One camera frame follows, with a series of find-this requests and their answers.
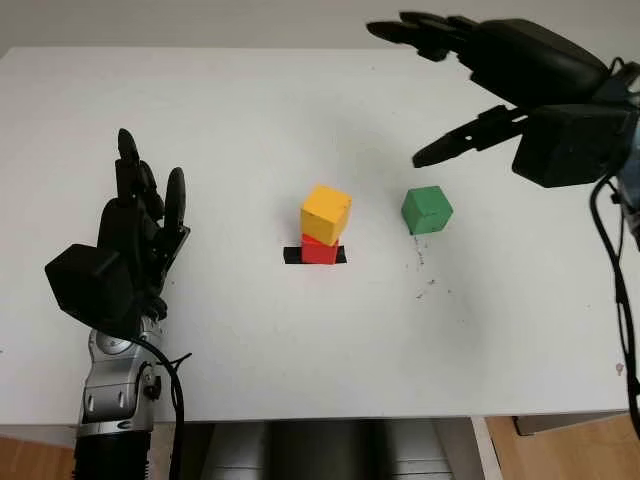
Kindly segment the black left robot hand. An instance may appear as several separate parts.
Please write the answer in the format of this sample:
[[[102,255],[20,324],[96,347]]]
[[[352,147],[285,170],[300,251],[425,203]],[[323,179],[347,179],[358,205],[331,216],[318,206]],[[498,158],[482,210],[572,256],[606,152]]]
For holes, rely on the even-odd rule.
[[[171,170],[166,195],[161,196],[133,135],[121,128],[117,144],[117,196],[103,209],[98,245],[119,252],[126,260],[138,310],[163,320],[168,312],[161,298],[166,276],[190,234],[184,224],[184,172],[180,167]]]

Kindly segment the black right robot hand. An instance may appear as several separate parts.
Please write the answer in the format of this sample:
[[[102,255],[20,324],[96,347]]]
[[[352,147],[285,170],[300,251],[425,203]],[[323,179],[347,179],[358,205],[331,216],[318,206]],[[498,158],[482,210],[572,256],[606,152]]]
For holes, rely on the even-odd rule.
[[[584,103],[609,76],[608,67],[589,51],[524,19],[477,22],[464,16],[402,11],[395,21],[371,21],[366,28],[382,40],[414,47],[432,62],[455,53],[470,70],[471,81],[503,101],[419,150],[412,158],[416,168],[519,136],[532,110]]]

